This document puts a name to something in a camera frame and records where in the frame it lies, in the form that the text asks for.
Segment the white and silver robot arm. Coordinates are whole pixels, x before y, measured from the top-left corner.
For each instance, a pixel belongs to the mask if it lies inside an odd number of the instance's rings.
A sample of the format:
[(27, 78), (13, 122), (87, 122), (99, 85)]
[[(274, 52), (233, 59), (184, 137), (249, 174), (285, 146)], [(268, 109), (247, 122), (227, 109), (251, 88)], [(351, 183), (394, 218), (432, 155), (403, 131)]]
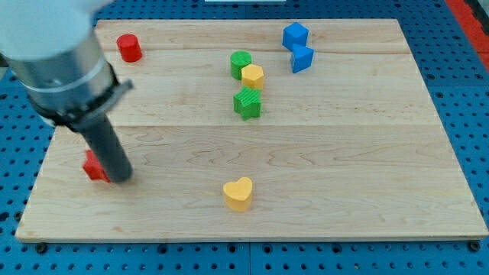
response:
[(107, 122), (131, 88), (100, 47), (93, 15), (111, 0), (2, 0), (1, 55), (49, 125), (76, 130)]

